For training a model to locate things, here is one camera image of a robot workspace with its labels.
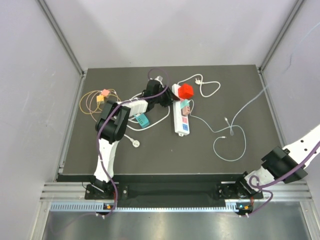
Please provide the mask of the white power strip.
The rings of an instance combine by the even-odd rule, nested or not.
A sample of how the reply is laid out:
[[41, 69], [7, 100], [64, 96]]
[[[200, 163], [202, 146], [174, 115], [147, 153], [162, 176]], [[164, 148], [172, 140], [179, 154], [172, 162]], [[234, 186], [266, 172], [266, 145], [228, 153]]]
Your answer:
[[[181, 86], [178, 84], [172, 85], [172, 92], [178, 96], [178, 89]], [[184, 100], [179, 98], [179, 101], [174, 101], [172, 104], [172, 112], [173, 112], [173, 121], [174, 121], [174, 132], [178, 134], [180, 137], [184, 137], [190, 134], [190, 125], [189, 125], [189, 116], [182, 115], [182, 109], [180, 106], [180, 102]]]

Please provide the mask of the pink USB charger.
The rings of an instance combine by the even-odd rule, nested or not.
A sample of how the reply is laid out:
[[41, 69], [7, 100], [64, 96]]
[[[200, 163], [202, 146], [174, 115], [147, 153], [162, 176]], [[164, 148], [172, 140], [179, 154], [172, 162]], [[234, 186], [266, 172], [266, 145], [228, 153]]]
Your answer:
[[110, 91], [108, 89], [103, 89], [100, 93], [104, 98], [108, 98]]

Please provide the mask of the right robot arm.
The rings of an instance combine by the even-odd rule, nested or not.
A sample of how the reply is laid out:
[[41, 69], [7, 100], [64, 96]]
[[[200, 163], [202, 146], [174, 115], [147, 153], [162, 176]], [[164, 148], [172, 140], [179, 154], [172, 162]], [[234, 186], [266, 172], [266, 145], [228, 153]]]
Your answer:
[[311, 161], [320, 153], [320, 127], [316, 126], [305, 136], [284, 147], [275, 147], [262, 158], [261, 167], [245, 172], [233, 185], [239, 198], [251, 197], [256, 192], [279, 182], [285, 184], [303, 179]]

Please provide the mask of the yellow USB charger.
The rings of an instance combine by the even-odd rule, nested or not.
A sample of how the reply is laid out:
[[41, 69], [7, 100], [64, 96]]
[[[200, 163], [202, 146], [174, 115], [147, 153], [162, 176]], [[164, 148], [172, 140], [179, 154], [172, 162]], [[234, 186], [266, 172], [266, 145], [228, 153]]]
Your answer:
[[102, 94], [96, 96], [97, 105], [103, 105], [105, 103], [105, 97]]

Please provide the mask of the teal power strip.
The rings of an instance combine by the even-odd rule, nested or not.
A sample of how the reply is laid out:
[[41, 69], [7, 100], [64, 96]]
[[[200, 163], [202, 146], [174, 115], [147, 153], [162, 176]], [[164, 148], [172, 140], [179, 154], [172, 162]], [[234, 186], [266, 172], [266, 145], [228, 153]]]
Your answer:
[[149, 119], [144, 113], [136, 114], [134, 117], [142, 129], [150, 125]]

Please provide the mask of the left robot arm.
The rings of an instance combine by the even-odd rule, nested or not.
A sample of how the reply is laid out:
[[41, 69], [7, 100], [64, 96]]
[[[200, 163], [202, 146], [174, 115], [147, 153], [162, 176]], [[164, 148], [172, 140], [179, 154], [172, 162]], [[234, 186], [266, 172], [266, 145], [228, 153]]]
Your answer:
[[125, 101], [108, 100], [95, 124], [97, 131], [97, 166], [90, 182], [102, 198], [109, 198], [115, 191], [114, 161], [117, 146], [124, 137], [129, 118], [149, 112], [156, 104], [171, 106], [179, 97], [159, 79], [150, 79], [137, 96]]

